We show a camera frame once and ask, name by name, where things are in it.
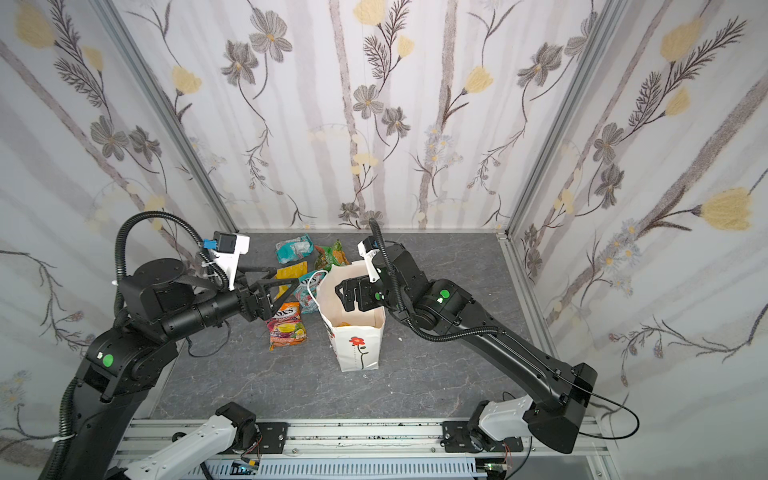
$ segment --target candy bag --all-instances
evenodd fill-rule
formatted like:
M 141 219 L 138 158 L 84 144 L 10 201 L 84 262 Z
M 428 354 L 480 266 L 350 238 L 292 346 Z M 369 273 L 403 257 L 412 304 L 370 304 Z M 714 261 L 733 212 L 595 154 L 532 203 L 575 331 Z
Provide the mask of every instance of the candy bag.
M 306 340 L 306 329 L 301 323 L 300 312 L 298 302 L 286 302 L 266 323 L 270 329 L 270 351 L 276 346 L 298 345 Z
M 277 269 L 277 275 L 275 275 L 276 279 L 286 279 L 286 278 L 299 278 L 304 273 L 306 273 L 306 262 L 297 263 L 296 265 L 291 266 L 284 266 L 283 268 Z M 283 295 L 283 292 L 288 290 L 289 285 L 280 285 L 280 289 L 277 291 L 277 296 Z
M 277 261 L 288 263 L 300 260 L 312 253 L 312 240 L 309 235 L 292 238 L 275 245 Z
M 312 295 L 317 296 L 317 287 L 327 273 L 325 270 L 315 270 L 299 278 L 299 287 L 296 288 L 296 292 L 293 295 L 299 300 L 302 312 L 313 313 L 319 311 L 317 303 L 315 303 L 315 300 L 312 300 Z
M 341 242 L 337 240 L 330 247 L 320 247 L 315 245 L 315 250 L 319 256 L 315 260 L 315 270 L 331 270 L 332 265 L 344 266 L 349 265 L 349 260 L 344 255 L 344 250 L 341 247 Z

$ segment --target bag handle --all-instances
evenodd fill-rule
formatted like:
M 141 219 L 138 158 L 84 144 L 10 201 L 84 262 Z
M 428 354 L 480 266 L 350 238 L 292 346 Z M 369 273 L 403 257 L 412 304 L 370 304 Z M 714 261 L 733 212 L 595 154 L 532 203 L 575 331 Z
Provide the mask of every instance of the bag handle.
M 317 305 L 318 310 L 320 309 L 320 304 L 317 303 L 317 298 L 315 298 L 315 296 L 312 294 L 312 288 L 310 287 L 310 285 L 312 285 L 312 279 L 315 278 L 315 275 L 317 275 L 320 272 L 323 272 L 326 275 L 328 274 L 327 270 L 317 270 L 315 273 L 310 275 L 310 278 L 306 281 L 306 291 L 310 293 L 310 297 L 312 297 L 312 301 Z

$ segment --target wall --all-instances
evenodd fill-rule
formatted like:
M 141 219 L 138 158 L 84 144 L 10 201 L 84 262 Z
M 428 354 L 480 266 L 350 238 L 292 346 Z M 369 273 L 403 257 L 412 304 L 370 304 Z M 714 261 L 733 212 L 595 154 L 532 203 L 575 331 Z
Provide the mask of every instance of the wall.
M 514 232 L 559 354 L 641 418 L 626 480 L 768 468 L 767 16 L 630 3 Z
M 257 229 L 506 227 L 602 6 L 115 3 Z
M 0 476 L 36 478 L 61 394 L 112 324 L 119 226 L 155 209 L 201 234 L 217 224 L 88 3 L 0 12 Z M 194 251 L 183 231 L 147 222 L 127 266 L 192 267 Z

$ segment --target green snack bag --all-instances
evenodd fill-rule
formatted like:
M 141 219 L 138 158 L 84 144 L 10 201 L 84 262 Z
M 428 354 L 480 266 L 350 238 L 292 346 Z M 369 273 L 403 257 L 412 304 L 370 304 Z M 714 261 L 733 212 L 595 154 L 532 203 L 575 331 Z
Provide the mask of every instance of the green snack bag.
M 349 260 L 344 255 L 344 250 L 341 247 L 341 242 L 336 241 L 330 247 L 321 247 L 315 245 L 315 250 L 319 254 L 317 260 L 315 260 L 315 270 L 331 270 L 331 266 L 344 266 L 349 265 Z

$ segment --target paper shopping bag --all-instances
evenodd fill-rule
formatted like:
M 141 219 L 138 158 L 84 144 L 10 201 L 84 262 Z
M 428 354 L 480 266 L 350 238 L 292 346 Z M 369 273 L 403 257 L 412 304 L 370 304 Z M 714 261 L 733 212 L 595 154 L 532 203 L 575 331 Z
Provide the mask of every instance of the paper shopping bag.
M 384 307 L 367 312 L 357 309 L 346 312 L 335 291 L 342 280 L 367 274 L 364 260 L 346 266 L 334 265 L 317 287 L 316 303 L 342 372 L 379 368 L 386 319 Z

